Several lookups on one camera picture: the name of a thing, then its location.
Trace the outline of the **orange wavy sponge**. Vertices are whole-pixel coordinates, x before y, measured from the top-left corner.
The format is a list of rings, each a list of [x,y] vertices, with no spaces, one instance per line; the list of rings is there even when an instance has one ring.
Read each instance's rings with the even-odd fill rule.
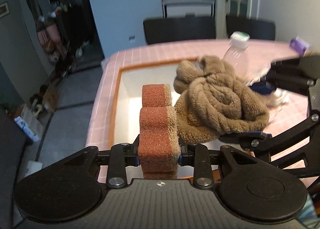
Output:
[[[142,87],[138,157],[145,179],[176,179],[181,148],[168,84]]]

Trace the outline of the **brown fluffy towel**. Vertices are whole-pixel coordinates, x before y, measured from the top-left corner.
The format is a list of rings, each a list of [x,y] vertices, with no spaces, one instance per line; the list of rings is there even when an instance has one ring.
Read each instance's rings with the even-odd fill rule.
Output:
[[[205,55],[195,66],[178,64],[174,90],[177,133],[187,144],[207,143],[221,135],[263,131],[269,111],[263,96],[252,91],[234,68],[217,56]]]

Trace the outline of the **clear plastic water bottle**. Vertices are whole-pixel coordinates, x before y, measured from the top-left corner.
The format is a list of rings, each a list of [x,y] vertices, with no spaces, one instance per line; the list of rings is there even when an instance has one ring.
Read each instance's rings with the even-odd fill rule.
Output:
[[[267,64],[255,63],[255,57],[249,55],[247,51],[249,39],[250,36],[244,32],[235,31],[232,33],[230,47],[222,58],[234,68],[235,75],[247,86],[259,81],[270,69]]]

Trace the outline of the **purple tissue pack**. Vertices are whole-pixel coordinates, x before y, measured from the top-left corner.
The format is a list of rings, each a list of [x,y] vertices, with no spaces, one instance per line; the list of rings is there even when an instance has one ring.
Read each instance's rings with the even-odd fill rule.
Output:
[[[299,56],[304,56],[306,51],[310,48],[310,44],[297,36],[290,40],[290,48],[295,50]]]

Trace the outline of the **orange storage box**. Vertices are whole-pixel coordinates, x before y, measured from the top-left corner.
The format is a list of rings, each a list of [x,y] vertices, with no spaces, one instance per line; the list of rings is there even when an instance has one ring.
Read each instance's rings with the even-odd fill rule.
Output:
[[[173,88],[180,60],[122,67],[114,92],[109,146],[132,143],[142,135],[142,144],[126,167],[128,180],[188,179],[193,167],[178,166],[178,144],[174,105],[180,95]]]

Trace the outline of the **pink checkered tablecloth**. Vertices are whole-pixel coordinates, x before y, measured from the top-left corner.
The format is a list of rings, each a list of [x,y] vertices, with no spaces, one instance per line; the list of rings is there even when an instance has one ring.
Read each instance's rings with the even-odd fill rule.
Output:
[[[131,79],[140,95],[138,131],[143,144],[138,154],[148,176],[173,176],[177,167],[178,140],[190,145],[209,143],[220,136],[249,131],[273,131],[276,135],[306,113],[306,99],[294,102],[270,121],[266,98],[252,91],[236,76],[233,67],[209,49],[211,41],[138,47],[114,53],[106,63],[93,104],[87,145],[106,149],[110,142],[112,104],[118,74],[147,64],[162,67],[178,61],[176,75],[154,84],[156,72]]]

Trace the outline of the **black chair right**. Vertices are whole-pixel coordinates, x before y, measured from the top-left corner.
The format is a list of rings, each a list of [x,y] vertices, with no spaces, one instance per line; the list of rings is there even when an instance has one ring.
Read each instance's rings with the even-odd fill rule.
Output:
[[[246,17],[226,15],[226,31],[228,37],[240,31],[255,40],[276,40],[276,25],[271,21],[255,20]]]

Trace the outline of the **black chair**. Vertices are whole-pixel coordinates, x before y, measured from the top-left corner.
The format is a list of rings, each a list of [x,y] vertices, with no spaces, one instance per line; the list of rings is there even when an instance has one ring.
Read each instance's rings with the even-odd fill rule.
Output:
[[[226,31],[228,37],[240,31],[255,40],[276,40],[276,25],[271,21],[255,20],[246,17],[226,15]]]
[[[143,27],[148,45],[216,38],[215,18],[211,16],[152,18],[144,20]]]

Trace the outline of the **black chair left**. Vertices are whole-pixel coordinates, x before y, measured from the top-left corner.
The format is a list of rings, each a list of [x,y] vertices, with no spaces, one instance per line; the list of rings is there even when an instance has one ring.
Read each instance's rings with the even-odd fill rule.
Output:
[[[143,27],[148,45],[216,38],[215,18],[211,16],[152,18],[144,20]]]

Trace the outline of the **white cabinet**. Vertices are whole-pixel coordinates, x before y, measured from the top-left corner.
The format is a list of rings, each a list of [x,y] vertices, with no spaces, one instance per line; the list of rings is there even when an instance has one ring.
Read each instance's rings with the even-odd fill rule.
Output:
[[[215,0],[163,0],[163,17],[214,17]]]

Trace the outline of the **dark shoe shelf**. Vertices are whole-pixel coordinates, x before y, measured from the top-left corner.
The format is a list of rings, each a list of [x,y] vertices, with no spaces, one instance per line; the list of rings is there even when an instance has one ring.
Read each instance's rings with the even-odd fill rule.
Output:
[[[100,66],[103,51],[91,13],[70,0],[49,0],[47,15],[38,0],[26,0],[33,16],[37,40],[53,70],[48,82]]]

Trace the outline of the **small framed picture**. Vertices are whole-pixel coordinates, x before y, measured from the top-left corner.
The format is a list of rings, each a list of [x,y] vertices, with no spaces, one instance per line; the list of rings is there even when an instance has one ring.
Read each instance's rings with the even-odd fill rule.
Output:
[[[0,4],[0,18],[10,14],[9,6],[7,2]]]

